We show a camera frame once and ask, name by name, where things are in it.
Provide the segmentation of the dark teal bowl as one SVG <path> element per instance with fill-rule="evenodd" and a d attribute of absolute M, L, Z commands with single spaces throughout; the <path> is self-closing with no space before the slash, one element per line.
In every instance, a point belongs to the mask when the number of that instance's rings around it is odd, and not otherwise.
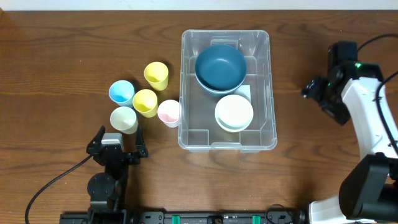
<path fill-rule="evenodd" d="M 212 45 L 195 62 L 199 84 L 214 95 L 227 95 L 240 87 L 247 72 L 244 55 L 230 45 Z"/>

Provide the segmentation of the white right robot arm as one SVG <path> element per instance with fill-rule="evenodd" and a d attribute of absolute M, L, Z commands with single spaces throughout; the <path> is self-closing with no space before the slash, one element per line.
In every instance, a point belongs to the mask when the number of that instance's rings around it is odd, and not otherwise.
<path fill-rule="evenodd" d="M 337 123 L 352 120 L 360 162 L 340 185 L 336 197 L 308 206 L 309 223 L 397 221 L 397 126 L 378 65 L 358 60 L 356 42 L 339 41 L 328 49 L 328 75 L 314 78 L 302 95 L 314 99 Z"/>

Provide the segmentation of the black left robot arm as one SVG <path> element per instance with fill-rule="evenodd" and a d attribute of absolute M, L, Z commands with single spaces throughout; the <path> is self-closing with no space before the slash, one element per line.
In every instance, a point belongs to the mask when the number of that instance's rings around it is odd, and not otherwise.
<path fill-rule="evenodd" d="M 90 208 L 96 212 L 119 210 L 124 205 L 128 167 L 140 164 L 140 159 L 148 156 L 141 129 L 136 131 L 133 152 L 124 152 L 122 134 L 107 133 L 104 126 L 89 142 L 86 152 L 104 167 L 104 172 L 95 174 L 88 182 Z"/>

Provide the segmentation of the light blue-grey small bowl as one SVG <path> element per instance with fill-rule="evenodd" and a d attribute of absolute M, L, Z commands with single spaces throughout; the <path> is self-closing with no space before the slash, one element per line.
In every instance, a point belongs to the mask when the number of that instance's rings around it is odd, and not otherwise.
<path fill-rule="evenodd" d="M 227 132 L 236 133 L 245 130 L 250 123 L 239 124 L 238 126 L 229 126 L 228 124 L 224 123 L 222 120 L 216 120 L 218 125 Z"/>

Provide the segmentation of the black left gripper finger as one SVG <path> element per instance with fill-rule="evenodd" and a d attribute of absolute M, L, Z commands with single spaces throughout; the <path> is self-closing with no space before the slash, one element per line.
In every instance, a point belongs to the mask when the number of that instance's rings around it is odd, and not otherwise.
<path fill-rule="evenodd" d="M 101 151 L 101 140 L 105 134 L 105 127 L 101 126 L 95 137 L 88 143 L 86 147 L 87 154 L 98 154 Z"/>
<path fill-rule="evenodd" d="M 141 127 L 137 126 L 135 147 L 139 157 L 148 157 L 148 150 L 142 135 Z"/>

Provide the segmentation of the white small bowl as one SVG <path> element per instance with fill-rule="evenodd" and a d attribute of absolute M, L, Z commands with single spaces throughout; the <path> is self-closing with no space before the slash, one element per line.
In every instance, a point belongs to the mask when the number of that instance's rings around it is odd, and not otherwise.
<path fill-rule="evenodd" d="M 215 120 L 222 120 L 229 126 L 250 123 L 254 117 L 251 103 L 239 95 L 227 95 L 215 106 Z"/>

